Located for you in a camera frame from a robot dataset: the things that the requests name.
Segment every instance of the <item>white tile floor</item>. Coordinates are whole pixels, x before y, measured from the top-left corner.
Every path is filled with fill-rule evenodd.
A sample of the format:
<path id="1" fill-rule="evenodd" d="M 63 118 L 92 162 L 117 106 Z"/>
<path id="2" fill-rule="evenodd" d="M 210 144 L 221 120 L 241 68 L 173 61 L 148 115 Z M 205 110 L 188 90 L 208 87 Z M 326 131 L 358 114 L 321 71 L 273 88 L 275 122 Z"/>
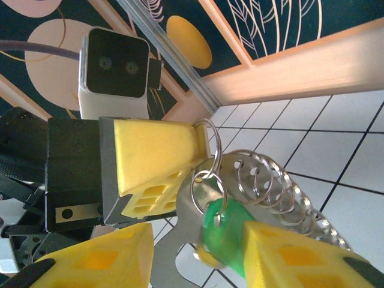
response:
<path id="1" fill-rule="evenodd" d="M 384 271 L 383 105 L 384 91 L 376 91 L 226 106 L 212 120 L 226 152 L 256 149 L 285 165 L 354 251 Z M 175 221 L 154 223 L 156 242 Z M 185 245 L 176 260 L 187 279 L 204 288 L 246 288 L 233 271 L 207 267 L 193 251 Z"/>

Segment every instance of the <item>black camera face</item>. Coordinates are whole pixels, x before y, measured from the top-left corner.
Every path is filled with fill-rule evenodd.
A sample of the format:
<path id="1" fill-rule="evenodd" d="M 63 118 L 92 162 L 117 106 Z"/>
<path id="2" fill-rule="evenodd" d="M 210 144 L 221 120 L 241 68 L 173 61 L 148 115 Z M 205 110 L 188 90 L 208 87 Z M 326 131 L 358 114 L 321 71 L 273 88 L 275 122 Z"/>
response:
<path id="1" fill-rule="evenodd" d="M 95 28 L 88 36 L 86 85 L 91 92 L 141 97 L 149 47 L 145 40 Z"/>

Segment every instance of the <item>green key tag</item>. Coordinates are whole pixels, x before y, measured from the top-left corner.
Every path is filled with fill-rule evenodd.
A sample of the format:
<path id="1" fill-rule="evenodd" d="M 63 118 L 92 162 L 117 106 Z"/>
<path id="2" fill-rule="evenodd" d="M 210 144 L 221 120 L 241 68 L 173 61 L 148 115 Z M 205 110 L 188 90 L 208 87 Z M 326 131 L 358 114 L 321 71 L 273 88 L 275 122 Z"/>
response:
<path id="1" fill-rule="evenodd" d="M 242 228 L 245 221 L 254 221 L 244 206 L 228 199 L 227 208 L 218 217 L 223 199 L 212 202 L 203 219 L 202 242 L 223 265 L 231 267 L 245 278 L 242 253 Z"/>

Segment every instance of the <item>yellow circle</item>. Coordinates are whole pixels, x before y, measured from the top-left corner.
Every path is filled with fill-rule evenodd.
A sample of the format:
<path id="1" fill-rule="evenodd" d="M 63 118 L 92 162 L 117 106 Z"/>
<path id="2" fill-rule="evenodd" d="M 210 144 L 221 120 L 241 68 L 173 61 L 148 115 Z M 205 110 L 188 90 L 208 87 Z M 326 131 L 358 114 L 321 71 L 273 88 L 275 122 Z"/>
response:
<path id="1" fill-rule="evenodd" d="M 192 66 L 199 69 L 210 66 L 211 48 L 200 31 L 189 21 L 180 16 L 169 17 L 167 35 Z"/>

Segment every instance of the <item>keyring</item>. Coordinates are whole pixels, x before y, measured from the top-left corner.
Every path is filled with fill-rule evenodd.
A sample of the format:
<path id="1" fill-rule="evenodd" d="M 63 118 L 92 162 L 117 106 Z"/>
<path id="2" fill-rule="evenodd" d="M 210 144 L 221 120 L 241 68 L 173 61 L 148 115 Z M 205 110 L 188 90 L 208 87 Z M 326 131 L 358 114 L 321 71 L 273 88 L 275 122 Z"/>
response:
<path id="1" fill-rule="evenodd" d="M 212 164 L 211 169 L 208 171 L 208 173 L 202 177 L 203 179 L 207 179 L 207 178 L 211 178 L 213 176 L 213 174 L 218 175 L 218 173 L 220 171 L 220 167 L 221 167 L 221 158 L 223 155 L 223 148 L 221 146 L 220 135 L 219 135 L 219 133 L 215 127 L 215 124 L 213 124 L 211 122 L 211 120 L 200 119 L 200 120 L 197 120 L 193 124 L 193 127 L 196 128 L 197 126 L 202 125 L 202 124 L 205 124 L 205 125 L 209 126 L 210 128 L 212 128 L 212 130 L 214 131 L 214 134 L 215 134 L 215 139 L 216 139 L 216 151 L 215 151 L 214 162 Z"/>
<path id="2" fill-rule="evenodd" d="M 204 209 L 201 207 L 201 205 L 198 203 L 198 201 L 196 201 L 195 197 L 194 197 L 194 194 L 193 194 L 193 184 L 195 183 L 196 179 L 201 175 L 201 174 L 208 174 L 209 171 L 208 170 L 202 170 L 202 171 L 199 171 L 197 172 L 193 177 L 192 177 L 192 183 L 191 183 L 191 186 L 190 186 L 190 191 L 191 191 L 191 197 L 192 197 L 192 202 L 193 204 L 195 205 L 196 209 L 204 215 Z M 222 180 L 220 179 L 219 176 L 217 176 L 216 174 L 211 174 L 211 176 L 215 177 L 216 180 L 217 180 L 217 185 L 218 185 L 218 188 L 220 190 L 220 192 L 222 193 L 223 195 L 223 206 L 221 207 L 220 209 L 220 212 L 218 213 L 219 215 L 224 213 L 224 211 L 226 210 L 227 208 L 227 202 L 228 202 L 228 192 L 227 192 L 227 188 L 225 187 L 224 183 L 222 182 Z"/>

